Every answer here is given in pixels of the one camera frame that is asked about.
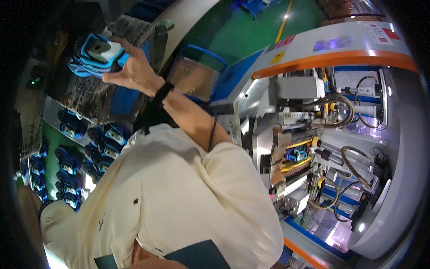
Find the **jacket sleeve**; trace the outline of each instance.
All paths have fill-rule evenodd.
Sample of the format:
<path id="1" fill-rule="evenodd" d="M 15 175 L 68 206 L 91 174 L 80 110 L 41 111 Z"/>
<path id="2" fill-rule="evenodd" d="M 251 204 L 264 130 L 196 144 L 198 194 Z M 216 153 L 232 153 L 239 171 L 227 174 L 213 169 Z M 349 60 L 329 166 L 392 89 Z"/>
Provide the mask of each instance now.
<path id="1" fill-rule="evenodd" d="M 203 180 L 236 224 L 236 232 L 243 234 L 243 242 L 236 242 L 243 259 L 252 261 L 253 268 L 270 268 L 282 253 L 283 234 L 250 156 L 239 146 L 221 142 L 205 156 L 203 166 L 208 175 Z"/>

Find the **hand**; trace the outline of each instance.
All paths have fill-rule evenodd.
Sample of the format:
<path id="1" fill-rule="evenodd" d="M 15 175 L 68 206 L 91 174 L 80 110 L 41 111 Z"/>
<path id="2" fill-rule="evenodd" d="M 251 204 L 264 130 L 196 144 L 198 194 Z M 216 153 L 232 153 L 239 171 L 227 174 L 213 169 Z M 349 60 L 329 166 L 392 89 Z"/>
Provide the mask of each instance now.
<path id="1" fill-rule="evenodd" d="M 143 50 L 123 38 L 113 37 L 111 40 L 120 43 L 124 52 L 130 54 L 130 57 L 121 71 L 104 73 L 101 77 L 103 82 L 138 90 L 149 97 L 155 96 L 165 81 L 152 70 Z"/>

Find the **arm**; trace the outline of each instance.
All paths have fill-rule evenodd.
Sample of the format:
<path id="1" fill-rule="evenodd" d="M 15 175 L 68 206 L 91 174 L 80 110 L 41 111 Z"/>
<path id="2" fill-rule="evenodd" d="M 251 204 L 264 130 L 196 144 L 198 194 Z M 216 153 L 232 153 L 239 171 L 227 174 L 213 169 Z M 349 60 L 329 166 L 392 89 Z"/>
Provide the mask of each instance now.
<path id="1" fill-rule="evenodd" d="M 165 83 L 157 76 L 146 59 L 145 53 L 120 38 L 112 39 L 119 42 L 130 58 L 123 69 L 116 73 L 105 73 L 102 80 L 114 83 L 129 89 L 138 90 L 147 96 L 153 97 L 158 89 Z M 172 90 L 163 101 L 164 109 L 175 123 L 200 147 L 208 150 L 209 138 L 212 133 L 214 119 L 193 101 L 180 93 L 180 85 Z M 229 135 L 219 124 L 215 127 L 212 147 L 219 142 L 231 142 Z"/>

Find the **yellow clamp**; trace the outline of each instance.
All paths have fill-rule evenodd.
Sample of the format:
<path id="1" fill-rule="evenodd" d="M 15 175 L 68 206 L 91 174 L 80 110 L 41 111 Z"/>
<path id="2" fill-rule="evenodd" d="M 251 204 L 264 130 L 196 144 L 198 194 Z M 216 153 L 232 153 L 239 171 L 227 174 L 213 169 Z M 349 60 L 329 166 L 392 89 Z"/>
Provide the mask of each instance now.
<path id="1" fill-rule="evenodd" d="M 319 137 L 314 136 L 312 138 L 312 146 L 317 146 L 319 139 L 320 139 Z"/>

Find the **orange trim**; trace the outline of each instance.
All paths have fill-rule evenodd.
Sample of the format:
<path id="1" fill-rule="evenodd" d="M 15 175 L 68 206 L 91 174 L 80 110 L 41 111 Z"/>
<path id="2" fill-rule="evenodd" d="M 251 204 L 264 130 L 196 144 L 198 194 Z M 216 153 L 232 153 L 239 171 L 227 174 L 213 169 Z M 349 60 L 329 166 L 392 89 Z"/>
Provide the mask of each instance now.
<path id="1" fill-rule="evenodd" d="M 312 264 L 316 269 L 329 269 L 329 267 L 326 265 L 324 261 L 322 261 L 318 257 L 311 256 L 310 254 L 304 252 L 301 248 L 296 246 L 293 242 L 286 239 L 285 237 L 284 237 L 284 245 L 287 246 L 294 253 L 302 257 L 305 261 Z"/>
<path id="2" fill-rule="evenodd" d="M 380 50 L 352 50 L 338 53 L 325 53 L 270 66 L 254 72 L 251 78 L 257 79 L 286 72 L 331 65 L 390 65 L 418 73 L 415 61 L 410 56 Z"/>

